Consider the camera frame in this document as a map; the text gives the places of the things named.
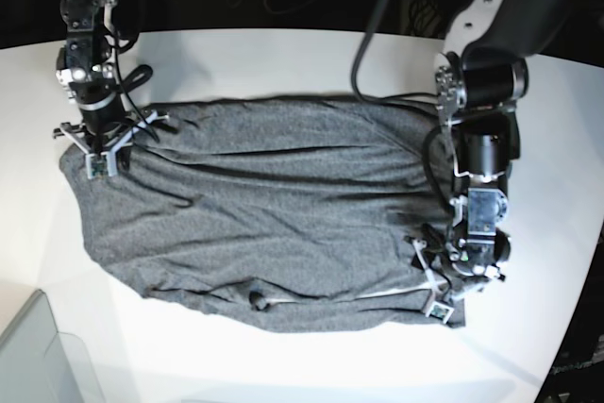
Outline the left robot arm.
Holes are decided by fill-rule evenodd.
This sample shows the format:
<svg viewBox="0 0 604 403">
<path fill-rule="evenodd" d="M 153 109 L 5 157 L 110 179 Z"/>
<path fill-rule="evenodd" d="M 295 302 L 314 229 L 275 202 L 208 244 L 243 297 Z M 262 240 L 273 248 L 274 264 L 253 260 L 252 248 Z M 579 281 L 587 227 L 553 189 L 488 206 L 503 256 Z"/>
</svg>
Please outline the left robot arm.
<svg viewBox="0 0 604 403">
<path fill-rule="evenodd" d="M 553 40 L 579 0 L 467 0 L 435 59 L 439 123 L 452 159 L 449 193 L 437 198 L 446 227 L 423 226 L 412 246 L 428 281 L 427 317 L 447 322 L 459 302 L 504 277 L 511 245 L 501 223 L 520 156 L 518 101 L 529 90 L 529 57 Z"/>
</svg>

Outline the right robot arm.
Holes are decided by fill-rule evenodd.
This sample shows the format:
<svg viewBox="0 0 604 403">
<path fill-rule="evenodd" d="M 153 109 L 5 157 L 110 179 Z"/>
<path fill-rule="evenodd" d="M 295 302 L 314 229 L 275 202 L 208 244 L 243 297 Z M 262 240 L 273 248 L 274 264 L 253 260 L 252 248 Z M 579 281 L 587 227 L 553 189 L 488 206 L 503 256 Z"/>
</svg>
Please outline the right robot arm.
<svg viewBox="0 0 604 403">
<path fill-rule="evenodd" d="M 127 169 L 135 135 L 155 137 L 154 123 L 167 119 L 153 109 L 141 111 L 131 98 L 153 70 L 141 64 L 122 74 L 119 58 L 138 39 L 122 37 L 115 27 L 117 5 L 118 0 L 60 0 L 59 5 L 66 40 L 57 56 L 56 77 L 81 121 L 62 123 L 53 135 L 69 139 L 82 152 L 90 179 Z"/>
</svg>

